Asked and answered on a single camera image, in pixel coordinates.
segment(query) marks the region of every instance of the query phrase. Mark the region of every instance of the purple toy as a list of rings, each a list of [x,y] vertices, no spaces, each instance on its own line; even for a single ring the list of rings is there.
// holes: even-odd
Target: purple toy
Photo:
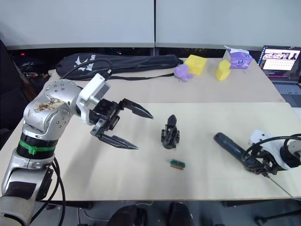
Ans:
[[[232,52],[230,49],[227,49],[223,57],[224,60],[228,60],[231,63],[230,68],[248,68],[249,64],[252,61],[250,54],[246,52]]]
[[[187,65],[179,65],[174,69],[175,77],[182,79],[182,81],[187,81],[193,77],[193,74],[189,73],[189,67]]]

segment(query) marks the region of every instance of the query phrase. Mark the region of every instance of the gray partition wall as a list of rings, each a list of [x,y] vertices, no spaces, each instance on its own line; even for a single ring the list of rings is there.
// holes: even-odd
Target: gray partition wall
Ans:
[[[301,0],[156,0],[156,47],[301,46]]]
[[[154,47],[153,0],[0,0],[8,49]]]

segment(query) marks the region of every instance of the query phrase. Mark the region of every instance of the white logo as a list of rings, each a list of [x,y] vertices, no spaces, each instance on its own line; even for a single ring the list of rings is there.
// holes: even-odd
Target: white logo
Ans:
[[[95,57],[96,57],[96,55],[91,55],[90,60],[95,60]],[[85,63],[87,61],[88,61],[88,58],[84,62],[81,62],[80,59],[79,59],[79,56],[78,56],[77,60],[75,61],[75,63],[77,65],[74,65],[74,67],[76,67],[76,66],[78,66],[80,64],[83,64],[83,63]],[[88,64],[88,66],[86,68],[85,67],[80,67],[79,70],[82,70],[82,71],[85,71],[85,70],[92,71],[92,67],[93,67],[93,63],[92,64]]]

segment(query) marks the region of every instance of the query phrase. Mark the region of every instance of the laptop screen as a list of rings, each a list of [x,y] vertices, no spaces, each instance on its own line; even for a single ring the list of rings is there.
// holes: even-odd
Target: laptop screen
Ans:
[[[298,80],[300,53],[299,47],[264,46],[258,65],[270,78]]]

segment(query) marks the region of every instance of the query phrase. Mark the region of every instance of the yellow sponge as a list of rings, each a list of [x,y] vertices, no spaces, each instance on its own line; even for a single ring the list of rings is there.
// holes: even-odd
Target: yellow sponge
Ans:
[[[200,75],[203,72],[206,62],[207,58],[190,55],[185,61],[185,64],[189,67],[189,73]]]
[[[230,62],[228,60],[222,60],[218,64],[218,68],[216,70],[216,78],[217,80],[221,81],[228,77],[230,74]]]

